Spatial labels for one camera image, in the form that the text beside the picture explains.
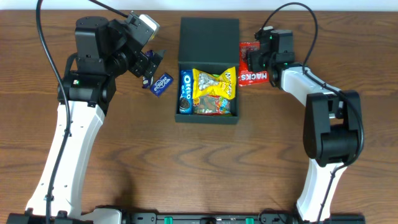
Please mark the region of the dark purple chocolate bar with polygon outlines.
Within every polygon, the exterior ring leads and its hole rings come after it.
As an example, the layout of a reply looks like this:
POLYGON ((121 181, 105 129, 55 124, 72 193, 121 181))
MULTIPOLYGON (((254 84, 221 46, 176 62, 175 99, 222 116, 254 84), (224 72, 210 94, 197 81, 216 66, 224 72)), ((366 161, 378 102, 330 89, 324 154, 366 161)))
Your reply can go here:
MULTIPOLYGON (((145 53, 145 55, 146 55, 149 59, 151 59, 151 58, 154 56, 154 51, 153 51, 153 50, 149 50, 149 51, 147 51, 147 52, 145 53)), ((153 82, 154 82, 154 78, 153 78, 153 77, 147 78, 147 77, 143 76, 143 77, 142 77, 142 88, 143 88, 143 89, 148 89, 148 88, 150 88, 150 86, 153 84, 153 82)))

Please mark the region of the red Hacks candy bag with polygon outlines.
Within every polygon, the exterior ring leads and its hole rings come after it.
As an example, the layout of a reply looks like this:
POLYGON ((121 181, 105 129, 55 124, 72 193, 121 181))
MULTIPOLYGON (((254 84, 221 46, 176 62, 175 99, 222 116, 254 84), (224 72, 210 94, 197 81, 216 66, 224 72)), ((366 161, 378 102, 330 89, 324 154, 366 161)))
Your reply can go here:
POLYGON ((248 52, 258 50, 259 46, 259 42, 239 43, 239 86, 261 84, 269 81, 266 71, 252 72, 248 68, 248 52))

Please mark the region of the blue Oreo cookie pack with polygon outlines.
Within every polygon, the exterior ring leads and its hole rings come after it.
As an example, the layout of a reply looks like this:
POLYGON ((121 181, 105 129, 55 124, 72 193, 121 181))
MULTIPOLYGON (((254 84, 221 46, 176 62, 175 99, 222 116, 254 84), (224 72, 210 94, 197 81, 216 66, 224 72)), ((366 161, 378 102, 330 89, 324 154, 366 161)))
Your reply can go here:
POLYGON ((180 99, 179 112, 192 114, 193 110, 193 71, 180 71, 180 99))

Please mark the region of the yellow Hacks candy bag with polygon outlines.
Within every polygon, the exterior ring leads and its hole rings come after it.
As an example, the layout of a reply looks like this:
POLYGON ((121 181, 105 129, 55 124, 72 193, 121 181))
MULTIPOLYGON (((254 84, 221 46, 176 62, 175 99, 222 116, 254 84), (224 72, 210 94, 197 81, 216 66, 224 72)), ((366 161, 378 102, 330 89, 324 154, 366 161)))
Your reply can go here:
POLYGON ((236 67, 225 70, 221 75, 209 74, 193 69, 193 98, 205 95, 222 96, 227 100, 236 97, 236 67))

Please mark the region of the Haribo gummy bag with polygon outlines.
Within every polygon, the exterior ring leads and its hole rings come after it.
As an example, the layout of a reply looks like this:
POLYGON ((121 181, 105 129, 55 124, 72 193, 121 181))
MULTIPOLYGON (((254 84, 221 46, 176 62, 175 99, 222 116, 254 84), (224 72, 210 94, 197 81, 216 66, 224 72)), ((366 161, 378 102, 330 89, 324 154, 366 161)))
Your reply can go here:
POLYGON ((193 100, 193 113, 208 116, 231 114, 231 102, 222 96, 200 96, 193 100))

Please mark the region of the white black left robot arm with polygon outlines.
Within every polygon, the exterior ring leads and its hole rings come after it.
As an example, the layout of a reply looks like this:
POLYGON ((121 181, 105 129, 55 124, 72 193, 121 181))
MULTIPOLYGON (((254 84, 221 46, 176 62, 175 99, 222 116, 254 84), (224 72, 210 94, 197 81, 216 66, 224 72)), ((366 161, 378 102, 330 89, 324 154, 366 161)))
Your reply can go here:
POLYGON ((127 223, 117 208, 81 209, 81 193, 96 135, 116 92, 116 78, 131 72, 152 78, 164 52, 143 47, 159 30, 145 14, 124 20, 82 17, 76 22, 77 51, 69 56, 58 88, 57 128, 39 184, 24 213, 9 223, 127 223))

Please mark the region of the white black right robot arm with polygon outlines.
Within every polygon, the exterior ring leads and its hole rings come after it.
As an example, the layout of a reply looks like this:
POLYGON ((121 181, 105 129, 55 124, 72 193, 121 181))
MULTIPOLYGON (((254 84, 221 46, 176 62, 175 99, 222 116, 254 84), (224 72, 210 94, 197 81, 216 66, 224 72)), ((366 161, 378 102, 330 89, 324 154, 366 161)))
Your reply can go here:
POLYGON ((268 26, 254 38, 259 49, 248 52, 248 69, 265 70, 273 87, 291 94, 305 107, 303 146, 309 163, 293 221, 331 223, 330 205, 338 182, 363 149, 359 94, 332 87, 305 64, 295 62, 291 30, 268 26))

